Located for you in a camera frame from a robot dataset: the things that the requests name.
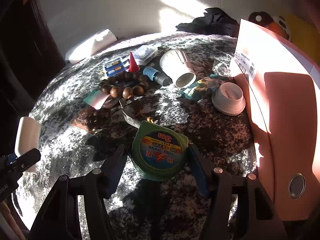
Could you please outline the blue stamp cylinder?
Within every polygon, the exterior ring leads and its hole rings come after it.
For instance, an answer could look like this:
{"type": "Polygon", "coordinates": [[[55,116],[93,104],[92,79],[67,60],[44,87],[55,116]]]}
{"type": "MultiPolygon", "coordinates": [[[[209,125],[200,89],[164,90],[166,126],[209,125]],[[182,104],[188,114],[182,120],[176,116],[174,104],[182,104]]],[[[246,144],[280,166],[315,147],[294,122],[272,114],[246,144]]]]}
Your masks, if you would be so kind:
{"type": "Polygon", "coordinates": [[[154,81],[161,86],[168,86],[172,84],[172,79],[170,77],[153,67],[145,67],[143,69],[143,74],[146,75],[151,81],[154,81]]]}

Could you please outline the pink storage box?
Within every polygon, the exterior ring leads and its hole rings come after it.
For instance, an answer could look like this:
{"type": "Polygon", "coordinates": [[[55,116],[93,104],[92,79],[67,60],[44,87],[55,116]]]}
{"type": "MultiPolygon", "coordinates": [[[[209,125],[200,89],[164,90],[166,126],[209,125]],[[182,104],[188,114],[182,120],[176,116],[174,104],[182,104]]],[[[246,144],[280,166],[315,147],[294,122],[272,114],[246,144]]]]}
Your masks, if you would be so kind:
{"type": "Polygon", "coordinates": [[[231,74],[242,89],[258,177],[284,221],[305,220],[319,204],[319,70],[276,33],[240,21],[231,74]]]}

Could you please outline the blue battery packs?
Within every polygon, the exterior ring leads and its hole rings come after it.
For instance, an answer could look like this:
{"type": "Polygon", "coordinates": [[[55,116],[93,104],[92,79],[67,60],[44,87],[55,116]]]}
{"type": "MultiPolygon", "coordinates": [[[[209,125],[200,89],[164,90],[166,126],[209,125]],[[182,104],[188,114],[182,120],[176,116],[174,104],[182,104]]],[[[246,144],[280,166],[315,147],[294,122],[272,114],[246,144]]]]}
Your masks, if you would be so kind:
{"type": "Polygon", "coordinates": [[[129,65],[130,63],[128,57],[118,57],[114,60],[107,61],[104,64],[103,71],[106,77],[112,77],[127,71],[129,69],[129,65]]]}

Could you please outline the green snack packet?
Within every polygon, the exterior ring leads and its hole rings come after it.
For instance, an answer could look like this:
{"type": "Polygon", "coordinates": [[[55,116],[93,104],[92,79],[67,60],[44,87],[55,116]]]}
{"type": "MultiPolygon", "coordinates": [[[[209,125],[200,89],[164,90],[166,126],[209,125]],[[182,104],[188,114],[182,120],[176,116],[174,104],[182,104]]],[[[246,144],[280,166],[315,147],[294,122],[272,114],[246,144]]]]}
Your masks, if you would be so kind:
{"type": "Polygon", "coordinates": [[[180,94],[188,100],[198,102],[201,99],[210,97],[223,83],[231,80],[231,77],[211,74],[181,89],[180,94]]]}

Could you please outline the yellow pillow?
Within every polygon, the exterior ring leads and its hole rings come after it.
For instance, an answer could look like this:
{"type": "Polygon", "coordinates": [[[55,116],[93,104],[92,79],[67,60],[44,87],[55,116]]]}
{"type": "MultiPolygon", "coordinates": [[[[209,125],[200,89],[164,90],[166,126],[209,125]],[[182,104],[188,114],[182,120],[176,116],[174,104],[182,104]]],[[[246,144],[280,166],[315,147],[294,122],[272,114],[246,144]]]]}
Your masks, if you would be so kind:
{"type": "Polygon", "coordinates": [[[291,31],[292,43],[319,64],[319,32],[317,28],[293,14],[286,15],[285,21],[291,31]]]}

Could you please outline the green tape measure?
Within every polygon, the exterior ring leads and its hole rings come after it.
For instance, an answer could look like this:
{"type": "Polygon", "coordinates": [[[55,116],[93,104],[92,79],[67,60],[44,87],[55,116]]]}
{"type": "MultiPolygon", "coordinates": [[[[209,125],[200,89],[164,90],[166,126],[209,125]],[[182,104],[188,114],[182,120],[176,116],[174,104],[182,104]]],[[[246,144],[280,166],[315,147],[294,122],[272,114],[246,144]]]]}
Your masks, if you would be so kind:
{"type": "Polygon", "coordinates": [[[137,120],[125,112],[134,101],[120,99],[125,121],[138,129],[132,143],[131,156],[137,169],[146,179],[165,181],[185,166],[189,145],[185,135],[146,120],[137,120]]]}

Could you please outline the clear plastic case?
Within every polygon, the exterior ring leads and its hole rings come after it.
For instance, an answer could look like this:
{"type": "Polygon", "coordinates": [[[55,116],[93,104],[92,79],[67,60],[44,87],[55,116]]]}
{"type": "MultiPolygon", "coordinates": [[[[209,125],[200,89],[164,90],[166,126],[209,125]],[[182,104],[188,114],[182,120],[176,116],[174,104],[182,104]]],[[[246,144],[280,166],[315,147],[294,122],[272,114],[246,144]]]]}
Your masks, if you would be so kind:
{"type": "Polygon", "coordinates": [[[132,55],[139,66],[146,66],[158,54],[157,46],[142,45],[132,52],[132,55]]]}

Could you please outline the white round lid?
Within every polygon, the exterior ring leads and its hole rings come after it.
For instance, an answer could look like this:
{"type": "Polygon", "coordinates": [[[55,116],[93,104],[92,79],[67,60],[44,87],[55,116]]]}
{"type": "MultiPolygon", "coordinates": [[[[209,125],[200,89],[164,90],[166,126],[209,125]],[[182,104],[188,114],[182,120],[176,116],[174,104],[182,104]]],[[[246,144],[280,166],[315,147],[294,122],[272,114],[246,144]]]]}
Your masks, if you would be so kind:
{"type": "Polygon", "coordinates": [[[246,107],[242,89],[231,82],[225,82],[212,95],[214,107],[225,115],[236,116],[246,107]]]}

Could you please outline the panda plush toy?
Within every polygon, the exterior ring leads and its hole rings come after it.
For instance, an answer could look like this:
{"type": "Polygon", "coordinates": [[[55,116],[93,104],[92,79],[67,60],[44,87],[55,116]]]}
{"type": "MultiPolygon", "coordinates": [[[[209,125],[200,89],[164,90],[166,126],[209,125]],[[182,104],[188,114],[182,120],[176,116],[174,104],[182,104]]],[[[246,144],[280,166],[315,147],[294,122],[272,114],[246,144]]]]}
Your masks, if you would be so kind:
{"type": "Polygon", "coordinates": [[[251,13],[248,20],[291,41],[291,31],[281,16],[271,16],[267,12],[260,11],[251,13]]]}

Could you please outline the black cloth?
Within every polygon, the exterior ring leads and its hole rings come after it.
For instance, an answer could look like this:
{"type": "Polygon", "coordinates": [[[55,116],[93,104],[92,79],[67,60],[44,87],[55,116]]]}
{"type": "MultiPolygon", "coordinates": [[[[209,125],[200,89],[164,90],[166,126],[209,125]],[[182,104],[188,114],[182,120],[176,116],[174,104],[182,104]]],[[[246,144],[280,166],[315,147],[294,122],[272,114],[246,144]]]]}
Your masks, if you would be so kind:
{"type": "Polygon", "coordinates": [[[207,8],[203,17],[195,18],[191,23],[180,23],[176,28],[188,33],[238,37],[240,24],[220,8],[207,8]]]}

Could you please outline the grey patterned blanket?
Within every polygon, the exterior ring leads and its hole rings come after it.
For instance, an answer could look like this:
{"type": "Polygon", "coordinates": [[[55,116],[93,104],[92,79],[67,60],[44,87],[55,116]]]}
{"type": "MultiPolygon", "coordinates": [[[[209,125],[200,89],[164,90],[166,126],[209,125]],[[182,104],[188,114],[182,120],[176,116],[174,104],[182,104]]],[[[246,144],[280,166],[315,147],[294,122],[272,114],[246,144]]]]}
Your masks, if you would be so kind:
{"type": "MultiPolygon", "coordinates": [[[[139,109],[116,106],[97,130],[88,132],[71,124],[86,108],[84,98],[102,81],[103,67],[110,60],[125,57],[144,44],[156,46],[159,55],[180,49],[189,57],[197,79],[218,75],[231,81],[229,64],[236,42],[236,38],[221,35],[146,35],[120,42],[57,74],[29,113],[41,124],[41,160],[34,173],[22,176],[13,194],[15,209],[26,227],[31,228],[60,175],[84,176],[119,145],[132,145],[137,129],[125,121],[125,114],[185,135],[215,166],[230,174],[245,176],[255,171],[247,114],[222,114],[209,96],[195,102],[175,85],[152,83],[139,98],[139,109]]],[[[199,193],[189,167],[174,178],[155,182],[145,179],[127,159],[118,188],[105,205],[117,239],[198,239],[210,201],[199,193]]]]}

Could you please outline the red cone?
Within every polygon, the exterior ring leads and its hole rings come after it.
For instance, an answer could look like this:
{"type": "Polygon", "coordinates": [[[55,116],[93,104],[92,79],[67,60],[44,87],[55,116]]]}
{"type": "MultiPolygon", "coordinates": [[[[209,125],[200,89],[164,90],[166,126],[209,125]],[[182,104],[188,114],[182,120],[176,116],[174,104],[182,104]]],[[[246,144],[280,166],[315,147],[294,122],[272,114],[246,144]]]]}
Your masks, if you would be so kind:
{"type": "Polygon", "coordinates": [[[135,58],[133,57],[133,54],[130,53],[130,60],[129,60],[130,66],[129,66],[129,72],[131,73],[135,73],[138,72],[140,70],[140,67],[138,66],[138,64],[135,61],[135,58]]]}

